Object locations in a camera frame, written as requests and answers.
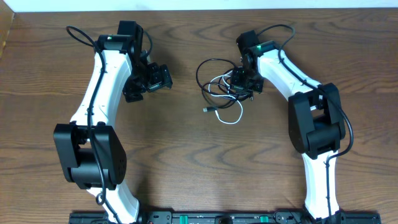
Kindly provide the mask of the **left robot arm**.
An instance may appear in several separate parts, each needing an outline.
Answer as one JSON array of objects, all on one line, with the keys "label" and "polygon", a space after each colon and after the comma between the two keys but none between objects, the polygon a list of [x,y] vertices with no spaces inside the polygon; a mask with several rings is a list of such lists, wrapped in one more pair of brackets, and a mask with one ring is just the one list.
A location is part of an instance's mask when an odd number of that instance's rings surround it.
[{"label": "left robot arm", "polygon": [[66,181],[95,196],[101,215],[73,213],[71,223],[149,223],[124,180],[127,155],[114,130],[120,99],[141,101],[173,85],[166,65],[151,62],[142,49],[148,33],[135,21],[120,21],[114,35],[87,38],[95,53],[91,80],[76,113],[57,124],[53,140]]}]

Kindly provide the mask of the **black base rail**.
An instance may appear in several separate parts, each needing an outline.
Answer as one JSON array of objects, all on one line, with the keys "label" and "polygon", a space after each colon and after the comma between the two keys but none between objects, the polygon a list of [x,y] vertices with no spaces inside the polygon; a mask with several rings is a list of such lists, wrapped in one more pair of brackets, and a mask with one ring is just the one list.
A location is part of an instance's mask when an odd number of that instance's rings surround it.
[{"label": "black base rail", "polygon": [[[245,223],[328,223],[325,219],[312,220],[305,212],[278,210],[270,213],[177,213],[152,211],[139,214],[138,224],[245,224]],[[381,224],[377,213],[338,212],[332,223]]]}]

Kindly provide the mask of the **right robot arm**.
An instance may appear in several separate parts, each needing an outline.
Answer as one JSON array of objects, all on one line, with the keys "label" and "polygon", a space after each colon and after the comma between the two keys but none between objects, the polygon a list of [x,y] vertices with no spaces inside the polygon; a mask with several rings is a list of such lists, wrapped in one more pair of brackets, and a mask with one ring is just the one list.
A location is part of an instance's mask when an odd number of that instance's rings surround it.
[{"label": "right robot arm", "polygon": [[253,31],[242,33],[236,44],[242,67],[235,68],[231,89],[260,93],[271,82],[288,102],[289,138],[302,155],[307,194],[305,211],[312,223],[341,223],[335,193],[335,164],[346,131],[337,87],[322,85],[294,65],[274,41],[261,42]]}]

